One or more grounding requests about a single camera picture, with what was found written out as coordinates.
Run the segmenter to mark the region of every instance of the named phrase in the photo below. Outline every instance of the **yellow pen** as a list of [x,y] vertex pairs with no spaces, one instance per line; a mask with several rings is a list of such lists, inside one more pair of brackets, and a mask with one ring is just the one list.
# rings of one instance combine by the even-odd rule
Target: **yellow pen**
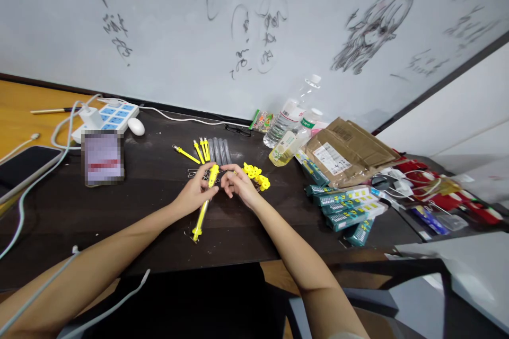
[[208,150],[208,140],[207,140],[207,137],[205,137],[204,139],[204,143],[205,143],[205,150],[207,151],[207,160],[210,162],[210,151]]
[[187,156],[189,159],[191,159],[191,160],[192,160],[193,162],[195,162],[196,164],[200,164],[200,161],[199,161],[197,158],[192,157],[192,156],[191,156],[191,155],[189,155],[187,152],[185,152],[182,148],[177,147],[176,145],[173,145],[172,147],[175,149],[175,151],[177,151],[177,152],[178,152],[178,153],[180,153],[180,154],[183,154],[184,156]]
[[[208,187],[212,188],[214,186],[214,183],[217,179],[217,174],[219,173],[219,166],[217,164],[214,164],[212,168],[210,169],[210,177],[208,179]],[[192,240],[197,243],[198,242],[198,236],[202,234],[201,225],[203,224],[203,220],[205,218],[205,213],[207,213],[207,208],[210,200],[206,200],[200,209],[200,216],[198,217],[198,222],[196,223],[196,227],[192,230],[194,233],[194,236],[192,237]]]
[[201,151],[200,151],[200,149],[198,147],[198,142],[196,142],[195,140],[193,140],[193,142],[195,144],[196,152],[198,153],[198,156],[200,157],[201,163],[205,164],[205,162],[203,160],[203,156],[201,155]]
[[208,162],[210,159],[207,157],[207,150],[205,149],[205,142],[203,141],[202,137],[200,137],[200,146],[201,150],[203,151],[203,159]]

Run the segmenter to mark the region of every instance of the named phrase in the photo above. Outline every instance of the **forearm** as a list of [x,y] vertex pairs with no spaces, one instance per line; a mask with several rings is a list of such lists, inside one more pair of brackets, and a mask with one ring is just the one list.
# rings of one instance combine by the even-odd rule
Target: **forearm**
[[253,206],[299,289],[340,288],[316,251],[262,197]]
[[[60,331],[104,291],[162,230],[181,217],[170,204],[84,250],[21,315],[10,332]],[[0,326],[66,261],[48,269],[3,302],[0,305]]]
[[349,332],[369,339],[341,286],[318,253],[262,197],[253,211],[301,291],[313,338]]

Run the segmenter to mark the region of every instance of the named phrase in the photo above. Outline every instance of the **computer mouse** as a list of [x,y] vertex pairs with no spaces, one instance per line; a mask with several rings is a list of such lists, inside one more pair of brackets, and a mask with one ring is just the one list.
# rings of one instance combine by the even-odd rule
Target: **computer mouse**
[[145,133],[145,126],[139,119],[130,118],[127,121],[127,126],[131,129],[134,135],[141,136]]

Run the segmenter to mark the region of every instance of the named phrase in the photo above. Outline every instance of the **white power strip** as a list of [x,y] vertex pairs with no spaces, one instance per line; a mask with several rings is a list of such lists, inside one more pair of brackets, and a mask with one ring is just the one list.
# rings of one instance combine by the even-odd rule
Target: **white power strip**
[[[139,107],[137,105],[127,102],[119,103],[116,107],[107,104],[99,110],[103,123],[101,130],[117,130],[119,133],[124,133],[127,130],[127,121],[139,114]],[[72,137],[76,143],[81,144],[81,135],[93,131],[82,124],[72,133]]]

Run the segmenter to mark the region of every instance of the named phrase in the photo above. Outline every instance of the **smartphone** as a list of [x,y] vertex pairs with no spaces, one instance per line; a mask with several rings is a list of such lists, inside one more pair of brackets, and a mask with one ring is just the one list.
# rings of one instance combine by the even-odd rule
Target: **smartphone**
[[60,160],[58,148],[32,146],[0,164],[0,204],[37,180]]
[[124,145],[116,130],[83,134],[81,152],[85,185],[117,184],[124,179]]

